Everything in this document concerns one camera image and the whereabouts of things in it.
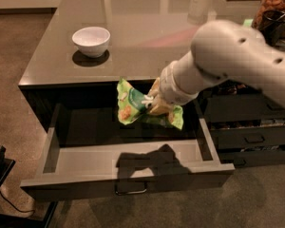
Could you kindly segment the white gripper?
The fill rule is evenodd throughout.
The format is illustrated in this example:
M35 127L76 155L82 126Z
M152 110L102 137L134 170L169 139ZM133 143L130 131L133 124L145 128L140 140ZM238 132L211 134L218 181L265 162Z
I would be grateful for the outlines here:
M161 72L151 86L148 96L155 98L148 110L150 115L159 116L173 110L173 105L186 105L198 97L198 93L187 94L177 86L173 69L177 61L173 61Z

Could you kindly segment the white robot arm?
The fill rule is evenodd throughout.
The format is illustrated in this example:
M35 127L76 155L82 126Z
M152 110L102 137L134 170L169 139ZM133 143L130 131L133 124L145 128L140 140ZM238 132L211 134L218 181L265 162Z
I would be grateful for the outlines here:
M285 108L285 52L268 46L253 28L214 20L198 28L188 53L161 72L149 112L167 113L227 80L257 89Z

